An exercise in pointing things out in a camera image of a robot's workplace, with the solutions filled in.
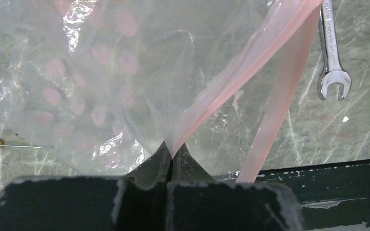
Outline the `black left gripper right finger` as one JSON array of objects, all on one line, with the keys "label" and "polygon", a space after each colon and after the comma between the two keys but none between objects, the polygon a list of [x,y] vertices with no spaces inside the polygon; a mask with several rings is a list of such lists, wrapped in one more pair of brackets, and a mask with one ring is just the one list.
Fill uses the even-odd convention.
[{"label": "black left gripper right finger", "polygon": [[182,145],[167,184],[169,231],[303,231],[292,190],[280,183],[216,181]]}]

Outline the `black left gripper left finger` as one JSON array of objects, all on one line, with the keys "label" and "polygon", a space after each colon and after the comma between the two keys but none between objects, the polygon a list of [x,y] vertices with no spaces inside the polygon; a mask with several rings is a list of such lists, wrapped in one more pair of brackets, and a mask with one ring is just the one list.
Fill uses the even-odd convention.
[{"label": "black left gripper left finger", "polygon": [[161,231],[165,143],[124,176],[29,176],[0,195],[0,231]]}]

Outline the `clear zip top bag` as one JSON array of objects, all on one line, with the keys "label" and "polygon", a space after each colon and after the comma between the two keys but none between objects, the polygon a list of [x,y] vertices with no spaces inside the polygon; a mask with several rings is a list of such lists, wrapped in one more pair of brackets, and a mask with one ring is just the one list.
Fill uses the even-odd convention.
[{"label": "clear zip top bag", "polygon": [[315,35],[319,0],[0,0],[14,38],[0,116],[85,174],[166,143],[256,179]]}]

